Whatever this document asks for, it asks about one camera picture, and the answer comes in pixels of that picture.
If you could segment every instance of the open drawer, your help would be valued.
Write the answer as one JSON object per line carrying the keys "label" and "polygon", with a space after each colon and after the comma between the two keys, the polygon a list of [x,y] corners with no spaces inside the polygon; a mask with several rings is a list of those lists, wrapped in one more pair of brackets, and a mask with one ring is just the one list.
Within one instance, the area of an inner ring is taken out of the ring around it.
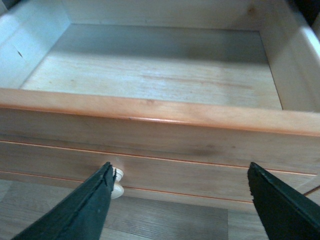
{"label": "open drawer", "polygon": [[285,0],[29,0],[0,17],[0,177],[253,209],[320,185],[320,43]]}

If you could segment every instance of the laminate floor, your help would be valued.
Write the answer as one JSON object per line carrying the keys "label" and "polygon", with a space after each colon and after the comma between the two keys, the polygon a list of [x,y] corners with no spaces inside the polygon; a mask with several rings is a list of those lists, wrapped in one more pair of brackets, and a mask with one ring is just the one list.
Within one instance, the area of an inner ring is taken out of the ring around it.
{"label": "laminate floor", "polygon": [[[47,213],[70,188],[0,180],[0,240]],[[254,213],[122,196],[111,201],[102,240],[268,239]]]}

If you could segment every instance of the drawer front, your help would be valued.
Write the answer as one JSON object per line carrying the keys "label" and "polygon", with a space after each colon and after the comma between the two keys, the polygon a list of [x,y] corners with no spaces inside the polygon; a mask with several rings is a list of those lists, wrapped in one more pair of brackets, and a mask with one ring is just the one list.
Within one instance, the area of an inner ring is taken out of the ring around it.
{"label": "drawer front", "polygon": [[307,174],[320,169],[320,137],[299,134],[0,109],[0,140],[11,139],[228,166],[256,162]]}
{"label": "drawer front", "polygon": [[[145,190],[186,198],[195,196],[212,201],[232,201],[230,208],[237,202],[252,202],[247,167],[8,142],[0,143],[0,153],[0,173],[11,175],[13,180],[18,179],[18,174],[19,178],[25,175],[26,178],[45,177],[52,181],[80,183],[109,161],[124,171],[122,185],[131,192],[142,191],[141,198]],[[313,174],[271,173],[294,188],[315,177]]]}

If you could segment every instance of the wooden floor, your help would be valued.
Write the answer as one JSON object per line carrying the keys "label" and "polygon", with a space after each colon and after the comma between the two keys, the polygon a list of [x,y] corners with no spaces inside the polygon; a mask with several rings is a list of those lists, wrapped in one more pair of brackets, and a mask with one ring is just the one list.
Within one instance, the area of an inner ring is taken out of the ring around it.
{"label": "wooden floor", "polygon": [[21,88],[282,109],[255,31],[72,24]]}
{"label": "wooden floor", "polygon": [[[0,180],[0,240],[9,240],[72,189]],[[101,239],[264,240],[254,213],[122,196],[111,201]]]}

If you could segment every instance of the white knob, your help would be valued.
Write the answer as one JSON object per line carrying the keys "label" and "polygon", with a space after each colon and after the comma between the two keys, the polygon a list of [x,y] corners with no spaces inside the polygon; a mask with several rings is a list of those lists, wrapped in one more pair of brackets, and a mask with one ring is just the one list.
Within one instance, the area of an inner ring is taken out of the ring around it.
{"label": "white knob", "polygon": [[113,167],[113,175],[115,174],[116,176],[115,176],[115,182],[113,185],[113,191],[111,192],[111,199],[117,199],[121,197],[125,192],[124,188],[119,183],[122,177],[124,176],[124,172],[119,168]]}

